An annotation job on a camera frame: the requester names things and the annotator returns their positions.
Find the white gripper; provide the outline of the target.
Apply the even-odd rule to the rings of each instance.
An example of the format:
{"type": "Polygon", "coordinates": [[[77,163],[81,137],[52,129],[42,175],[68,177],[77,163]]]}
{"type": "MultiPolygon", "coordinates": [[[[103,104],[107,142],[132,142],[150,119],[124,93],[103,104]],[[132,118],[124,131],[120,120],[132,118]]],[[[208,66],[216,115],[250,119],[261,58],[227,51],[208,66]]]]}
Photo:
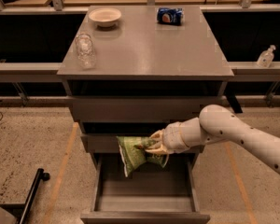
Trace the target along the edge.
{"type": "Polygon", "coordinates": [[[154,155],[168,155],[173,153],[182,153],[189,150],[189,147],[186,145],[182,138],[180,122],[169,124],[164,130],[157,130],[149,138],[157,141],[160,141],[162,139],[163,145],[166,148],[147,148],[147,153],[151,153],[154,155]]]}

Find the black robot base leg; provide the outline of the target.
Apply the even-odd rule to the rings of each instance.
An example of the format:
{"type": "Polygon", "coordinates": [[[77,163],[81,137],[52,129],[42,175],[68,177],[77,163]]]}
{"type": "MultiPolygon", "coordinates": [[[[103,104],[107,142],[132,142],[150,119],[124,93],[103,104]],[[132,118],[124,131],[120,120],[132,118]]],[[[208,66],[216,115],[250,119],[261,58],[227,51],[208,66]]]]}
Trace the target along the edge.
{"type": "Polygon", "coordinates": [[[39,184],[49,179],[49,173],[46,173],[43,168],[38,168],[24,203],[0,204],[0,224],[26,224],[39,184]]]}

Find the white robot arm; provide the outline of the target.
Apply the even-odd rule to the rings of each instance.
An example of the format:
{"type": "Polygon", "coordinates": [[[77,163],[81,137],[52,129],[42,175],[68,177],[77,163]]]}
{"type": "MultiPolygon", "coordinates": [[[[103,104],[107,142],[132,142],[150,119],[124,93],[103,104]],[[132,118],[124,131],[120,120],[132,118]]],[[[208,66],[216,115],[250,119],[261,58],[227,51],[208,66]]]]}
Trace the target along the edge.
{"type": "Polygon", "coordinates": [[[198,145],[232,141],[280,175],[280,138],[258,130],[220,105],[208,105],[198,118],[175,122],[151,135],[156,141],[147,153],[182,153],[198,145]]]}

